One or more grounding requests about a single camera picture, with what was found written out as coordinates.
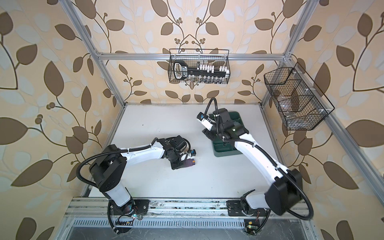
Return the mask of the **purple sock beige toe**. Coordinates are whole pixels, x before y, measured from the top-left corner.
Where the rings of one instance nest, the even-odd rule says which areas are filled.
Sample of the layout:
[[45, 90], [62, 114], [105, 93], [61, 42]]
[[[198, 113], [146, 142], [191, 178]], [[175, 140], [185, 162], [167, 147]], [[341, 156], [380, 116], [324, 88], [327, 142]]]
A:
[[192, 167], [196, 164], [196, 161], [193, 160], [193, 159], [187, 159], [184, 164], [183, 164], [183, 168], [188, 168], [188, 167]]

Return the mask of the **green divided plastic tray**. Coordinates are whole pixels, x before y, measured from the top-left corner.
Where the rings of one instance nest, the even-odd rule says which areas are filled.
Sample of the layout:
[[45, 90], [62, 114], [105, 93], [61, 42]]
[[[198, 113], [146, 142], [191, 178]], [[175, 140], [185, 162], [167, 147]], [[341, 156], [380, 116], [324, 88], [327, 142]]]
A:
[[[230, 118], [236, 123], [243, 124], [240, 114], [236, 111], [230, 111]], [[242, 155], [235, 147], [232, 147], [230, 144], [226, 144], [223, 141], [220, 141], [218, 138], [215, 138], [214, 141], [211, 141], [213, 153], [215, 157], [228, 157], [235, 155]]]

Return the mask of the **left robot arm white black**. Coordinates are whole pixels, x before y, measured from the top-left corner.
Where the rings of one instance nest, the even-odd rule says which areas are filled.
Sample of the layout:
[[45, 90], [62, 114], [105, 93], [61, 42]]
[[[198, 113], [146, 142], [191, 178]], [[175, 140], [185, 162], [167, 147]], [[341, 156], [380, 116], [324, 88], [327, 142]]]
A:
[[122, 183], [122, 176], [128, 167], [149, 160], [166, 159], [172, 170], [188, 168], [195, 164], [196, 151], [190, 142], [181, 137], [154, 138], [144, 146], [135, 148], [118, 148], [108, 146], [102, 153], [81, 162], [76, 169], [77, 178], [99, 190], [109, 201], [123, 213], [136, 211], [135, 201]]

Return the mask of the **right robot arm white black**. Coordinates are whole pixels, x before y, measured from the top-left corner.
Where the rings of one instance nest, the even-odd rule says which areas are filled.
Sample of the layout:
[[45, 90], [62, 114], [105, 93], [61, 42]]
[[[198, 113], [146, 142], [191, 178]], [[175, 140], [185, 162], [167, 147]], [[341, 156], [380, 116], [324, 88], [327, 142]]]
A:
[[240, 151], [266, 180], [266, 191], [250, 190], [241, 197], [244, 214], [251, 215], [263, 208], [279, 216], [289, 213], [301, 220], [314, 217], [312, 203], [303, 191], [302, 174], [276, 161], [244, 125], [230, 118], [227, 109], [218, 109], [211, 115], [200, 112], [197, 120], [205, 127], [203, 133], [207, 138], [219, 139]]

